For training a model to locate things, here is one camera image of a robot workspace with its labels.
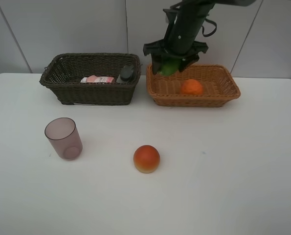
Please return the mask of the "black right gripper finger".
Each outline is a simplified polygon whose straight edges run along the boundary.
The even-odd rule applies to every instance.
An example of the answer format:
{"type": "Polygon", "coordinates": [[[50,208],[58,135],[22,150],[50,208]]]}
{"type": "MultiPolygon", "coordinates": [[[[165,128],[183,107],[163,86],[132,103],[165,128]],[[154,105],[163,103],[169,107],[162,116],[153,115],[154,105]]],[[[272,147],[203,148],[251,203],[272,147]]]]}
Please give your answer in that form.
{"type": "Polygon", "coordinates": [[[152,54],[152,73],[157,74],[161,71],[164,62],[165,62],[165,57],[164,55],[161,54],[152,54]]]}
{"type": "Polygon", "coordinates": [[[186,58],[183,58],[180,65],[179,65],[178,71],[183,72],[188,66],[198,62],[199,59],[200,59],[200,57],[198,54],[192,54],[186,58]]]}

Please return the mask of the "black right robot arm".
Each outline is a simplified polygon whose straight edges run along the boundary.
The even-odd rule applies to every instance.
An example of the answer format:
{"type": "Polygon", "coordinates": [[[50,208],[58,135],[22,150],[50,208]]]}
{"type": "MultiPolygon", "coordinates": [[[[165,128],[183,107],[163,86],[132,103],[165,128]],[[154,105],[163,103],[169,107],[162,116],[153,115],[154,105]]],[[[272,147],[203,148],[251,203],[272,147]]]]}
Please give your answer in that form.
{"type": "Polygon", "coordinates": [[[195,40],[200,31],[210,37],[217,31],[217,24],[207,17],[216,4],[246,7],[253,0],[182,0],[167,9],[168,27],[164,38],[144,44],[143,53],[151,55],[152,73],[170,76],[183,72],[199,61],[199,53],[206,53],[208,45],[195,40]]]}

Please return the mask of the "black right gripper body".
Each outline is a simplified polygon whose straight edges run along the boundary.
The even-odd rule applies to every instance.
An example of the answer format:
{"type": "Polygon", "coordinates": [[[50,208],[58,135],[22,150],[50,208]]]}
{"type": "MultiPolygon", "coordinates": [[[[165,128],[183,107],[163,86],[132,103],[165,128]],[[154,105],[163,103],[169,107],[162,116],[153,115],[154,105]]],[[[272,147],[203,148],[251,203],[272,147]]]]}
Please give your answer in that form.
{"type": "Polygon", "coordinates": [[[144,55],[187,59],[200,52],[206,53],[208,45],[195,40],[200,28],[195,26],[169,24],[164,38],[144,44],[144,55]]]}

